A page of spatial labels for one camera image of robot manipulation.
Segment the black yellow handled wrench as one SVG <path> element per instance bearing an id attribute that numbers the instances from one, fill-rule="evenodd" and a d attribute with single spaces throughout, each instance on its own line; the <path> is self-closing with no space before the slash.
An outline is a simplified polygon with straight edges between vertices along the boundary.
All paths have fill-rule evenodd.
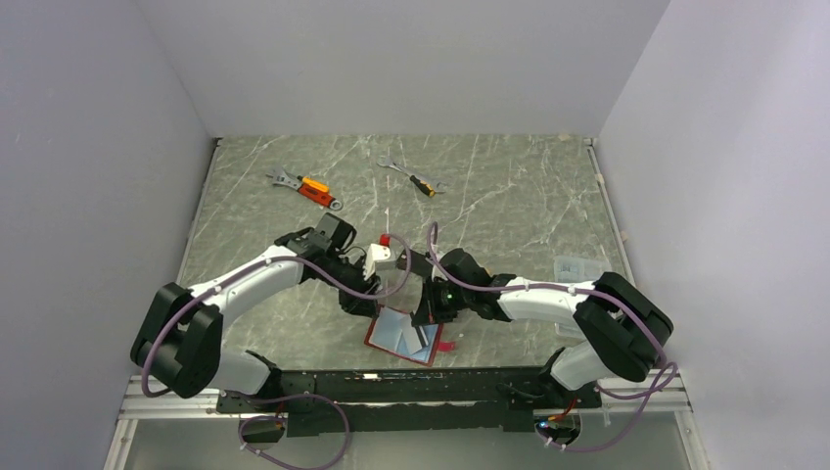
<path id="1" fill-rule="evenodd" d="M 377 165 L 405 174 L 416 189 L 429 198 L 446 192 L 447 184 L 445 182 L 425 177 L 414 170 L 408 169 L 402 164 L 397 164 L 390 155 L 379 157 L 377 159 Z"/>

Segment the black aluminium base frame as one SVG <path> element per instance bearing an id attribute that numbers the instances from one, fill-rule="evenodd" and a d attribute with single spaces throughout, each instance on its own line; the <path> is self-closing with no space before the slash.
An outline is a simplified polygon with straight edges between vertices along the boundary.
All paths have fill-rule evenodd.
<path id="1" fill-rule="evenodd" d="M 529 432 L 536 421 L 565 424 L 588 414 L 684 412 L 685 386 L 674 377 L 648 395 L 647 382 L 602 379 L 576 392 L 544 392 L 532 367 L 286 371 L 286 402 L 245 399 L 206 389 L 189 399 L 174 394 L 150 399 L 133 377 L 118 414 L 121 420 L 245 419 L 278 415 L 291 437 L 336 433 L 347 422 L 354 432 L 496 428 Z"/>

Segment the single silver card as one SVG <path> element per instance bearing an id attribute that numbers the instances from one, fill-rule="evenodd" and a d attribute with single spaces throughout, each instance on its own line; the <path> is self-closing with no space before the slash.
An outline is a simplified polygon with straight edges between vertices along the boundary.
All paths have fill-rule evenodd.
<path id="1" fill-rule="evenodd" d="M 412 326 L 404 322 L 398 349 L 407 354 L 416 354 L 430 344 L 426 330 L 421 326 Z"/>

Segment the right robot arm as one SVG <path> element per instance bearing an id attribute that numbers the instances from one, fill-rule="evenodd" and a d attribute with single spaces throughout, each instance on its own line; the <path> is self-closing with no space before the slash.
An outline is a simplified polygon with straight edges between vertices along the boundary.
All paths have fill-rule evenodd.
<path id="1" fill-rule="evenodd" d="M 548 321 L 579 332 L 580 343 L 554 353 L 539 380 L 540 395 L 552 406 L 602 378 L 643 381 L 662 362 L 674 330 L 669 317 L 616 272 L 575 284 L 545 283 L 491 274 L 462 249 L 414 260 L 422 278 L 415 325 L 449 323 L 468 309 L 484 320 Z"/>

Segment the orange red adjustable wrench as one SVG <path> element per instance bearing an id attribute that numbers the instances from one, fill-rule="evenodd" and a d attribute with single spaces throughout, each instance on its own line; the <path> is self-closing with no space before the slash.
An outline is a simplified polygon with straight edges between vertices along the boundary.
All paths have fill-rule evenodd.
<path id="1" fill-rule="evenodd" d="M 287 172 L 281 166 L 275 166 L 266 172 L 271 184 L 283 186 L 303 195 L 315 204 L 330 211 L 338 212 L 343 208 L 343 202 L 334 197 L 328 185 L 308 178 Z"/>

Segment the black VIP card stack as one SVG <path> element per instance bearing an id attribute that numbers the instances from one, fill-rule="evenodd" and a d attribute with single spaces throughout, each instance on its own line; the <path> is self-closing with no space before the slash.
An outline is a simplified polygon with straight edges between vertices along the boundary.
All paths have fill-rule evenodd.
<path id="1" fill-rule="evenodd" d="M 402 252 L 395 262 L 395 267 L 398 270 L 405 270 L 409 266 L 411 274 L 417 275 L 423 279 L 433 277 L 433 264 L 427 254 L 410 251 L 409 254 Z"/>

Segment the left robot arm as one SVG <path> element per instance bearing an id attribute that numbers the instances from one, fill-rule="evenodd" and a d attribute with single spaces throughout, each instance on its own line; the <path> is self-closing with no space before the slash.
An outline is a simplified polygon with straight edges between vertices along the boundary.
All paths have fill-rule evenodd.
<path id="1" fill-rule="evenodd" d="M 273 408 L 284 394 L 282 370 L 257 352 L 226 352 L 223 335 L 243 314 L 308 280 L 337 289 L 343 311 L 373 316 L 381 280 L 367 267 L 368 255 L 348 258 L 355 236 L 352 225 L 326 213 L 315 226 L 277 238 L 254 259 L 212 280 L 162 286 L 130 349 L 143 394 L 188 399 L 215 388 L 242 395 L 255 410 Z"/>

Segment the red leather card holder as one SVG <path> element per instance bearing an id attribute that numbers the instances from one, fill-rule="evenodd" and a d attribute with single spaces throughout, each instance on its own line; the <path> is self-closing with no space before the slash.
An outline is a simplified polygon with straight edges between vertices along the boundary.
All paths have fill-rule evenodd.
<path id="1" fill-rule="evenodd" d="M 413 326 L 411 320 L 411 313 L 381 305 L 369 325 L 364 345 L 428 367 L 439 353 L 455 351 L 455 342 L 441 338 L 442 325 Z"/>

